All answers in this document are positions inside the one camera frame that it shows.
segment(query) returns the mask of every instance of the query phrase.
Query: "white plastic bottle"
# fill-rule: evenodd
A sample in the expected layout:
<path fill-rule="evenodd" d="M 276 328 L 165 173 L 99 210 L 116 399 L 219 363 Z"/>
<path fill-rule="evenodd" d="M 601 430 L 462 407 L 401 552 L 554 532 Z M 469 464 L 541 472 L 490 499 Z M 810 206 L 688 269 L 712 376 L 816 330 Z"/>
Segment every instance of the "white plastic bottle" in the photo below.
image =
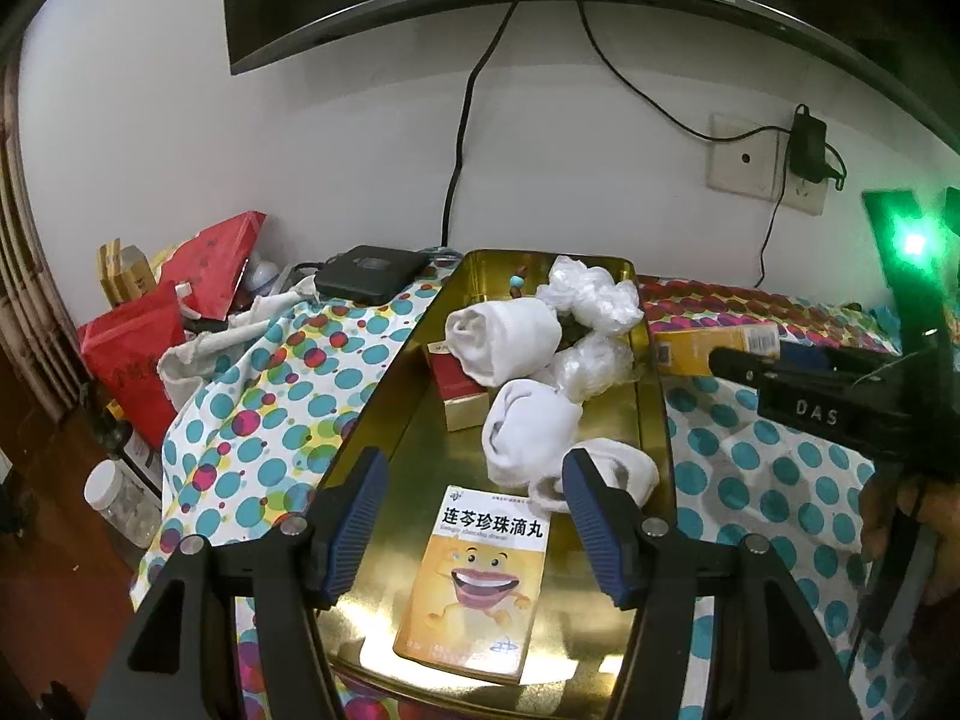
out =
<path fill-rule="evenodd" d="M 150 547 L 160 528 L 160 507 L 117 461 L 104 460 L 90 471 L 83 497 L 136 546 Z"/>

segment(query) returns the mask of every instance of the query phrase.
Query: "blue gripper pad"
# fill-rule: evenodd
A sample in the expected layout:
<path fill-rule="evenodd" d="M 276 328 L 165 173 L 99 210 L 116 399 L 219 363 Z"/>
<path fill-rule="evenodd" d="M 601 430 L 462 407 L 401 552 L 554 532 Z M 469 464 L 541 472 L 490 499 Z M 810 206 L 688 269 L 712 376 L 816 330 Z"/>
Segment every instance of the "blue gripper pad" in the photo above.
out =
<path fill-rule="evenodd" d="M 322 589 L 332 604 L 353 586 L 380 504 L 387 494 L 387 465 L 383 452 L 376 447 L 366 447 L 357 461 L 357 467 L 350 473 L 353 476 L 359 472 L 363 474 L 363 479 L 349 503 L 336 536 L 330 542 L 328 568 Z M 344 487 L 350 483 L 352 479 L 348 478 Z"/>
<path fill-rule="evenodd" d="M 607 487 L 585 449 L 568 452 L 562 474 L 563 495 L 597 584 L 618 608 L 633 608 L 640 569 L 637 504 L 623 490 Z"/>

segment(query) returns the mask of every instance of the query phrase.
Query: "red paper bag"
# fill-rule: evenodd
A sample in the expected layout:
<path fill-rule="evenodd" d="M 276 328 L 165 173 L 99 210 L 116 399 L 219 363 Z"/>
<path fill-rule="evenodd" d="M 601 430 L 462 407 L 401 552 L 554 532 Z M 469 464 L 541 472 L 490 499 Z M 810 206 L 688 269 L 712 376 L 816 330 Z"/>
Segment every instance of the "red paper bag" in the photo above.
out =
<path fill-rule="evenodd" d="M 176 412 L 167 399 L 157 361 L 184 342 L 173 284 L 117 306 L 80 327 L 80 355 L 116 398 L 136 431 L 159 449 Z"/>
<path fill-rule="evenodd" d="M 193 293 L 184 298 L 184 305 L 201 317 L 226 319 L 265 218 L 259 211 L 246 211 L 200 230 L 163 263 L 160 284 L 190 282 Z"/>

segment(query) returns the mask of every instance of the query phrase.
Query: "cartoon mouth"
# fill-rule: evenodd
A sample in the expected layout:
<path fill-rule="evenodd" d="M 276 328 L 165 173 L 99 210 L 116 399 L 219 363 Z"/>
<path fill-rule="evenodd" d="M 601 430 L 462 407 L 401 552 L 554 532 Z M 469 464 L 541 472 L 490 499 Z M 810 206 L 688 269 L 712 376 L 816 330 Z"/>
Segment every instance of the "cartoon mouth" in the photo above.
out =
<path fill-rule="evenodd" d="M 454 568 L 450 572 L 457 600 L 467 608 L 491 608 L 510 595 L 520 577 L 499 571 Z"/>

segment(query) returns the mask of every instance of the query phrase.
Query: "metal screw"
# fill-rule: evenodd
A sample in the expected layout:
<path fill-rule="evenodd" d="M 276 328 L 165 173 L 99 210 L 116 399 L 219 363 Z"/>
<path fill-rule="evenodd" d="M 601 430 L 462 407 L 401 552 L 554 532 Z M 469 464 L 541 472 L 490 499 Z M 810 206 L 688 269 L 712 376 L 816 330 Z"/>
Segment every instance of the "metal screw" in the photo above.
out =
<path fill-rule="evenodd" d="M 646 533 L 650 538 L 660 538 L 670 532 L 670 526 L 659 517 L 647 517 L 643 520 L 641 527 L 643 528 L 643 533 Z"/>
<path fill-rule="evenodd" d="M 196 555 L 203 549 L 203 536 L 186 536 L 181 539 L 179 547 L 184 555 Z"/>
<path fill-rule="evenodd" d="M 766 555 L 770 549 L 770 542 L 759 533 L 750 533 L 743 539 L 743 545 L 755 555 Z"/>
<path fill-rule="evenodd" d="M 280 533 L 285 536 L 299 536 L 306 530 L 306 520 L 297 515 L 296 517 L 287 517 L 280 523 Z"/>

